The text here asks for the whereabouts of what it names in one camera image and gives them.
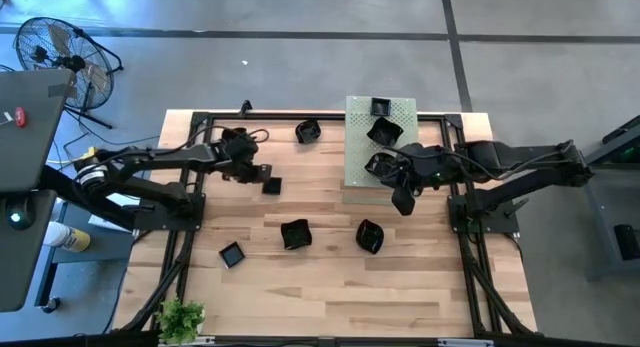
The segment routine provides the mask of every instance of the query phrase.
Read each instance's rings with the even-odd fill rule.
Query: fan stand
[[[78,116],[78,120],[80,118],[84,117],[84,118],[88,119],[89,121],[91,121],[93,123],[97,123],[97,124],[99,124],[99,125],[101,125],[101,126],[103,126],[105,128],[113,129],[112,125],[110,125],[110,124],[108,124],[108,123],[106,123],[106,122],[104,122],[104,121],[102,121],[102,120],[100,120],[100,119],[98,119],[96,117],[90,116],[87,113],[87,111],[88,111],[87,110],[87,103],[89,102],[89,95],[91,94],[91,89],[92,88],[93,88],[93,85],[91,84],[91,82],[89,82],[89,85],[87,86],[87,93],[84,96],[84,101],[82,101],[82,108],[80,109],[80,111],[75,110],[75,109],[73,109],[71,107],[66,107],[66,106],[64,107],[64,110],[69,112],[69,113],[71,113],[71,114],[77,115]]]

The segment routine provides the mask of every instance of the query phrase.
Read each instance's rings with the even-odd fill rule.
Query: perforated plate
[[[402,147],[418,141],[418,112],[413,98],[388,98],[391,100],[391,115],[385,117],[402,127],[404,132],[394,147]],[[371,97],[348,96],[345,115],[345,168],[344,184],[347,187],[382,187],[380,181],[364,169],[371,156],[383,152],[382,146],[373,142],[367,132],[379,118],[372,116]]]

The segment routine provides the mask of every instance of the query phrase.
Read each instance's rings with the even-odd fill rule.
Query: wooden table
[[[167,111],[160,147],[186,140],[192,112]],[[467,141],[493,138],[487,114],[462,117]],[[217,173],[207,176],[205,220],[196,234],[185,295],[206,305],[203,334],[470,336],[460,249],[446,214],[448,189],[425,190],[408,217],[391,205],[344,204],[344,122],[321,121],[320,140],[306,146],[296,142],[299,122],[216,122],[267,128],[271,137],[260,145],[254,162],[272,164],[272,175],[282,177],[283,186],[280,196],[267,196],[260,193],[261,185],[224,182]],[[419,142],[442,144],[439,126],[420,122],[419,127]],[[157,171],[152,179],[166,183],[178,176],[178,171]],[[309,220],[313,245],[285,251],[280,225],[298,218]],[[361,250],[354,240],[365,218],[384,228],[377,255]],[[156,287],[167,234],[153,232],[133,248],[115,327],[126,324]],[[504,236],[486,239],[497,290],[535,329],[518,251]],[[247,258],[227,270],[218,251],[233,241]],[[484,294],[478,296],[489,326]]]

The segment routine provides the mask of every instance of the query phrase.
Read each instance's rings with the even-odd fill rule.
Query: green plant
[[[160,339],[167,343],[182,344],[198,337],[197,327],[204,322],[204,305],[193,301],[182,305],[176,297],[172,301],[162,302],[163,312],[156,312],[162,334]]]

